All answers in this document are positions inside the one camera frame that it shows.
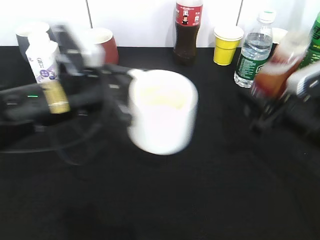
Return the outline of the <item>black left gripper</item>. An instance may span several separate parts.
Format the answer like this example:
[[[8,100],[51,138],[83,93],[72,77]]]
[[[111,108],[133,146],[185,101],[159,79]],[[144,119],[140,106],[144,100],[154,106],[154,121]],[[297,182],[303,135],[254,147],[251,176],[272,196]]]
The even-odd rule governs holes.
[[[60,54],[60,83],[72,108],[101,105],[112,111],[112,125],[122,137],[132,125],[128,90],[132,81],[130,68],[105,63],[104,49],[92,43],[87,34],[77,34],[68,25],[54,27]]]

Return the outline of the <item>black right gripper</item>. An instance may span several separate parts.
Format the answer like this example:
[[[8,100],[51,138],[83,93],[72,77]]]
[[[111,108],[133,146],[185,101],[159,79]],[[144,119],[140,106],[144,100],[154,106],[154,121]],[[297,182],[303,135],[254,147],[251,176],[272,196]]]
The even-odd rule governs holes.
[[[243,114],[249,129],[261,135],[274,126],[287,128],[303,138],[320,139],[320,67],[306,66],[286,80],[285,99],[259,98],[241,88]]]

